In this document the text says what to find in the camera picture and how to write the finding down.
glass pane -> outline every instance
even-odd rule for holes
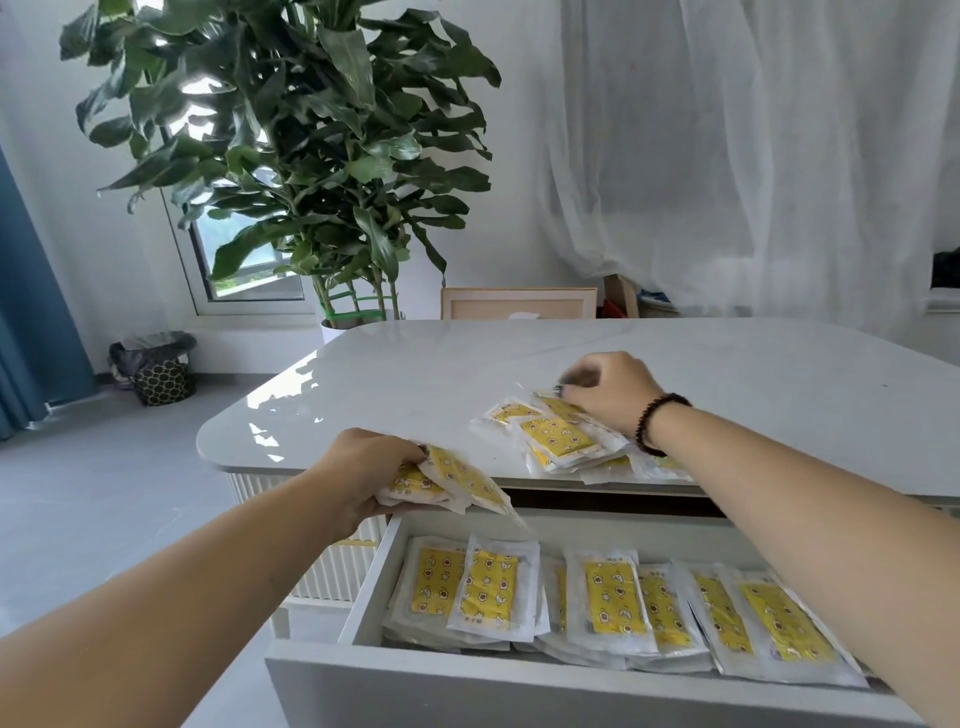
[[[243,215],[227,220],[211,220],[204,215],[194,226],[197,257],[204,276],[209,276],[217,248],[236,236],[247,225],[255,222]],[[244,260],[235,276],[224,280],[210,280],[207,294],[211,301],[302,301],[300,279],[293,274],[275,274],[274,269],[285,257],[270,245],[258,248]]]

beaded bracelet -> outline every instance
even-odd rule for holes
[[[651,448],[649,445],[644,443],[647,434],[647,425],[650,424],[650,418],[654,416],[654,413],[663,407],[669,402],[676,402],[677,404],[685,404],[687,407],[692,407],[690,400],[688,400],[683,395],[678,395],[675,392],[671,392],[666,395],[660,395],[655,400],[650,402],[647,405],[647,408],[643,410],[643,414],[640,416],[640,422],[636,426],[636,445],[646,452],[648,455],[653,455],[654,457],[666,457],[666,453],[661,449]]]

yellow patch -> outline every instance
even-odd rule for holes
[[[479,500],[505,508],[507,503],[490,478],[449,450],[429,446],[430,463],[440,474],[441,483],[453,482]]]
[[[446,495],[446,491],[421,473],[416,465],[404,463],[396,474],[396,480],[390,484],[390,495],[400,497],[410,496],[413,493]]]
[[[776,584],[750,582],[740,591],[767,628],[785,662],[836,662],[836,652],[817,625],[793,599]]]
[[[449,616],[457,586],[464,576],[466,560],[463,551],[422,548],[410,611],[422,615]]]
[[[483,548],[475,551],[460,602],[464,617],[495,629],[509,629],[518,564],[515,556],[491,553]]]
[[[654,628],[657,646],[690,647],[693,640],[686,631],[686,625],[677,609],[677,602],[666,585],[662,571],[637,570],[636,577],[640,580],[640,593],[643,595],[643,606],[647,610],[647,618]]]
[[[554,457],[571,455],[596,444],[582,429],[559,418],[540,417],[524,422],[522,427],[531,440]]]
[[[566,400],[561,400],[559,397],[538,397],[541,402],[553,412],[561,420],[567,420],[568,422],[575,423],[578,420],[582,419],[586,410],[582,407],[578,407],[576,404],[570,404]]]
[[[713,628],[720,636],[720,642],[734,652],[754,654],[743,619],[733,608],[730,595],[727,594],[720,579],[701,573],[694,573],[693,577],[697,580],[697,586],[700,587],[701,599],[710,609],[710,619],[713,621]]]
[[[528,407],[526,404],[521,404],[520,402],[511,402],[510,404],[504,404],[502,407],[497,408],[490,415],[490,419],[501,425],[506,425],[507,420],[511,417],[535,417],[539,414],[540,412],[533,407]]]
[[[646,633],[630,562],[590,561],[584,563],[584,572],[595,634]]]

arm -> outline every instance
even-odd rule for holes
[[[313,468],[0,640],[0,716],[23,728],[181,725],[417,446],[341,434]]]
[[[564,396],[630,436],[662,394],[625,352],[591,354]],[[960,720],[960,524],[708,412],[666,404],[650,444],[679,460],[853,653],[933,725]]]

white drawer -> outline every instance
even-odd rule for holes
[[[671,558],[763,564],[728,522],[667,516],[530,510],[536,536],[487,512],[424,510],[394,519],[337,644],[274,642],[267,666],[291,728],[318,726],[906,725],[920,718],[897,697],[754,683],[719,675],[659,675],[546,663],[538,655],[451,655],[380,646],[380,623],[412,536],[466,541],[537,538],[565,546],[636,548]]]

